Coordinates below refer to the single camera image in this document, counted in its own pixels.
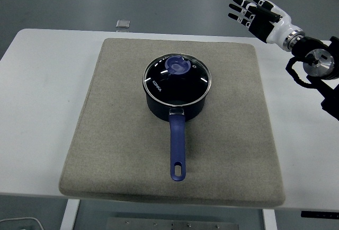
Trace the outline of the white and black hand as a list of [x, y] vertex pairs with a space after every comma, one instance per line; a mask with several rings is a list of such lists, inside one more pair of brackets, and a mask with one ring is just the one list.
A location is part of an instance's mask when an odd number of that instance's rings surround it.
[[231, 19], [262, 42], [276, 44], [286, 51], [294, 36], [305, 34], [292, 24], [290, 15], [269, 0], [233, 0], [229, 7], [236, 12], [228, 14]]

